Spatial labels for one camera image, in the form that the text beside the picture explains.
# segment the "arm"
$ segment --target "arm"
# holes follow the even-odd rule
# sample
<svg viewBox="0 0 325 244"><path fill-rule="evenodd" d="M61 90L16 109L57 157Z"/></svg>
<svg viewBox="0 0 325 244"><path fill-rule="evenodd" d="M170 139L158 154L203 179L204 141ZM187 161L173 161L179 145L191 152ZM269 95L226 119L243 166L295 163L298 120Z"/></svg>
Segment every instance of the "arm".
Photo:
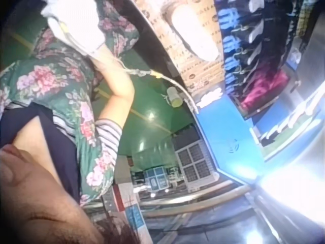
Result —
<svg viewBox="0 0 325 244"><path fill-rule="evenodd" d="M110 119L123 128L134 99L134 87L129 75L104 44L98 49L98 61L92 58L96 68L102 73L112 97L100 113L99 119Z"/></svg>

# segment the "floral pants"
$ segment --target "floral pants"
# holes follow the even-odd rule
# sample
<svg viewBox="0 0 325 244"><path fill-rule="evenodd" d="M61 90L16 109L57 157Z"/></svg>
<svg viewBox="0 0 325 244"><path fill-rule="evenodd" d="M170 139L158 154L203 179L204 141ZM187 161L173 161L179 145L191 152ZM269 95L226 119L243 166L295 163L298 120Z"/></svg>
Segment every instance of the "floral pants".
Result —
<svg viewBox="0 0 325 244"><path fill-rule="evenodd" d="M98 0L99 27L115 56L138 40L134 25L107 0ZM99 140L91 108L91 94L102 76L90 60L41 32L32 56L14 62L0 74L0 119L5 109L41 104L53 111L53 121L75 142L81 177L81 204L106 192L113 179L112 157Z"/></svg>

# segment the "cardboard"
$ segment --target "cardboard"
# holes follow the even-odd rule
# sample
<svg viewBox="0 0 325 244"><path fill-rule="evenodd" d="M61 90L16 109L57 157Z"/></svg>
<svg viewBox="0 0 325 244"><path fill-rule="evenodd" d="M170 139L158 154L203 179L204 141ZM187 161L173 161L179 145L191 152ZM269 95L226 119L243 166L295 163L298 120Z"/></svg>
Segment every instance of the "cardboard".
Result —
<svg viewBox="0 0 325 244"><path fill-rule="evenodd" d="M133 0L133 2L159 38L195 102L199 102L209 91L223 87L222 37L214 0ZM169 25L165 11L175 2L187 2L196 11L203 28L211 34L217 44L219 56L216 61L207 62L193 54Z"/></svg>

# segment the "white glove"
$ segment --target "white glove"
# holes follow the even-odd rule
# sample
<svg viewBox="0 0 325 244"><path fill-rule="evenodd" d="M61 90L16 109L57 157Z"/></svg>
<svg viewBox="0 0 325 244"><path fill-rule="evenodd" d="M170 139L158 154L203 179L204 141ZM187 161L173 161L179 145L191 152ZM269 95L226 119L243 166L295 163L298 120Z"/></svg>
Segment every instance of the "white glove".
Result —
<svg viewBox="0 0 325 244"><path fill-rule="evenodd" d="M41 14L56 38L75 48L82 55L92 54L104 42L105 36L98 28L99 17L94 0L47 0ZM62 30L66 26L69 35Z"/></svg>

